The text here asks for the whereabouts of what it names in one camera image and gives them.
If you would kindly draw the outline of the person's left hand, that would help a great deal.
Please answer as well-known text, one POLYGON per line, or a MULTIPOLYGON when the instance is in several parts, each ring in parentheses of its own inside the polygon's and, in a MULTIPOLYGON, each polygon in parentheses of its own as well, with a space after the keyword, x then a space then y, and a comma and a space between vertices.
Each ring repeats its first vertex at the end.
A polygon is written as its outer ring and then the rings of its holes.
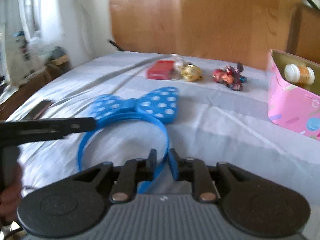
POLYGON ((22 168, 17 163, 15 180, 1 193, 1 219, 4 219, 6 222, 12 222, 17 217, 17 207, 22 199, 22 176, 22 168))

